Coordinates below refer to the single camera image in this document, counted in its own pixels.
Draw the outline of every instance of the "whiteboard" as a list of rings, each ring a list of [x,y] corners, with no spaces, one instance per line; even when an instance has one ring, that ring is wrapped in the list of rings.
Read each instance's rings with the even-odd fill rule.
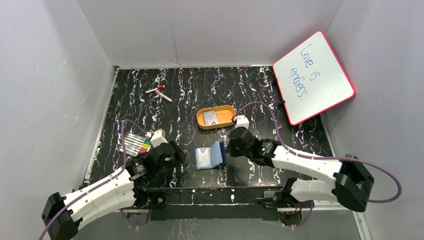
[[[322,31],[272,66],[291,125],[352,98],[355,87]]]

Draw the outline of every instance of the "white plastic bracket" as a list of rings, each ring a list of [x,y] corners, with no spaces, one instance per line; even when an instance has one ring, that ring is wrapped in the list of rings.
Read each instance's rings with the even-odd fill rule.
[[[112,175],[115,176],[121,171],[121,167],[118,168]],[[134,188],[134,182],[130,180],[130,173],[127,170],[124,170],[121,175],[109,181],[109,176],[105,177],[94,184],[87,186],[79,191],[65,194],[66,199],[63,201],[65,205],[69,204],[71,201],[79,197],[84,192],[88,192],[95,186],[108,181],[105,185],[99,187],[98,189],[90,192],[88,195],[82,197],[80,200],[75,202],[73,205],[68,207],[67,210],[72,210],[73,213],[71,217],[74,221],[79,220],[83,215],[87,214],[89,211],[98,208],[105,201],[115,198],[122,193],[127,191],[132,191]]]
[[[338,160],[312,160],[298,156],[298,154],[316,157],[317,155],[305,151],[293,150],[296,155],[290,153],[282,146],[277,146],[274,151],[275,157],[272,158],[272,163],[275,168],[288,169],[301,174],[311,176],[327,183],[331,189],[335,188],[336,178],[334,173],[339,173],[342,167],[342,162]]]
[[[249,119],[244,115],[235,116],[233,119],[235,121],[235,128],[244,127],[249,129]]]
[[[299,202],[309,200],[337,202],[337,197],[332,194],[333,189],[321,180],[297,179],[291,187],[290,195]]]
[[[82,221],[79,223],[78,229],[82,229],[88,223],[103,217],[106,214],[117,211],[122,208],[131,207],[134,205],[136,199],[134,198],[133,190],[128,190],[114,197],[104,201],[99,206],[92,208],[82,216]]]
[[[158,129],[153,132],[153,136],[150,139],[151,144],[154,148],[158,147],[162,143],[168,143],[167,139],[165,138],[165,130]]]

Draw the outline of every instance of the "white panel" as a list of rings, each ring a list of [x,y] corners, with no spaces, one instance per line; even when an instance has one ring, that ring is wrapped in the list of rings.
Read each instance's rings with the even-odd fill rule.
[[[167,0],[178,63],[273,64],[330,26],[342,0]]]
[[[249,119],[245,115],[238,115],[234,117],[233,121],[236,121],[234,128],[243,127],[249,129]]]
[[[273,64],[342,0],[78,0],[114,65]]]
[[[0,239],[38,239],[80,186],[113,72],[76,0],[0,1]]]
[[[121,67],[173,66],[161,0],[78,0],[110,61]]]
[[[290,195],[299,202],[308,200],[337,202],[337,197],[332,194],[334,187],[321,180],[297,179],[291,187]]]
[[[354,154],[399,178],[392,203],[369,203],[373,240],[424,239],[424,1],[344,0],[327,32],[356,87],[356,96],[325,113],[335,153]],[[396,185],[375,178],[370,199],[395,195]]]
[[[150,139],[151,145],[156,148],[159,147],[159,145],[163,143],[168,143],[167,139],[165,138],[166,132],[165,130],[158,129],[153,133],[153,136]]]
[[[291,148],[291,150],[302,155],[311,157],[318,156],[293,148]],[[277,146],[274,154],[275,157],[272,158],[272,164],[275,168],[296,171],[298,173],[322,180],[329,184],[331,188],[335,188],[336,178],[333,175],[334,173],[340,172],[340,168],[342,167],[342,163],[340,161],[306,159],[289,153],[282,146]]]

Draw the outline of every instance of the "marker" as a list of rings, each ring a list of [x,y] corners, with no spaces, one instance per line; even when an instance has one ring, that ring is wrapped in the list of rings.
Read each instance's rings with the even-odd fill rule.
[[[133,138],[136,138],[136,139],[139,139],[139,140],[149,140],[149,142],[150,142],[150,139],[147,139],[145,137],[142,137],[142,136],[139,136],[139,135],[135,135],[135,134],[132,134],[132,133],[129,133],[128,134],[128,137],[133,137]]]
[[[122,148],[120,148],[120,149],[119,149],[119,151],[120,151],[121,153],[123,153],[123,152],[124,152],[124,150],[123,150]],[[131,155],[131,156],[133,156],[133,157],[136,157],[139,153],[138,153],[138,152],[135,152],[135,151],[133,151],[133,150],[129,150],[129,149],[127,149],[127,150],[126,150],[126,154],[129,154],[129,155]]]
[[[125,138],[125,142],[129,142],[129,143],[133,143],[133,144],[135,144],[135,145],[142,145],[144,142],[143,141],[140,141],[140,140],[135,140],[135,139],[133,139],[133,138],[130,138],[130,137],[126,137]]]
[[[164,89],[164,88],[165,88],[165,85],[160,85],[160,86],[158,86],[157,88],[153,88],[153,89],[147,90],[147,91],[146,91],[146,94],[151,93],[151,92],[154,92],[154,91],[156,91],[156,90],[162,90],[162,89]]]
[[[129,141],[133,141],[133,142],[136,142],[136,143],[140,143],[140,144],[143,144],[143,143],[145,143],[146,142],[146,140],[140,140],[140,139],[138,139],[138,138],[135,138],[135,137],[132,137],[132,136],[127,136],[126,138],[125,138],[125,140],[129,140]]]
[[[144,149],[144,148],[140,148],[139,153],[146,153],[147,151],[149,151],[148,149]]]
[[[145,149],[148,149],[148,148],[150,148],[152,145],[150,145],[150,144],[146,144],[146,143],[142,143],[142,144],[139,144],[138,145],[138,147],[139,148],[145,148]]]
[[[141,147],[141,145],[138,145],[138,144],[135,144],[135,143],[132,143],[132,142],[125,141],[125,147],[139,149]]]
[[[141,149],[149,151],[151,147],[152,146],[149,146],[149,145],[139,145],[135,149],[138,150],[138,151],[140,151]]]
[[[134,151],[134,152],[138,152],[138,151],[140,151],[140,147],[132,147],[132,146],[125,145],[125,150],[131,150],[131,151]]]
[[[156,94],[157,94],[157,95],[159,95],[159,96],[161,96],[162,98],[164,98],[164,99],[166,99],[166,100],[170,101],[171,103],[173,103],[173,102],[174,102],[174,100],[172,100],[171,98],[169,98],[169,97],[165,96],[165,94],[163,94],[162,92],[160,92],[160,91],[158,91],[158,90],[156,90],[155,92],[156,92]]]

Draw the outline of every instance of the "card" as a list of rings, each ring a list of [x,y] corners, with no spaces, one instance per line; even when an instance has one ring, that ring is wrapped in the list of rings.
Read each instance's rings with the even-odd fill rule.
[[[210,168],[211,167],[211,148],[200,147],[196,148],[196,163],[198,168]]]
[[[215,114],[215,110],[205,111],[203,113],[203,118],[204,118],[205,126],[218,124],[218,118],[217,118],[217,115]]]

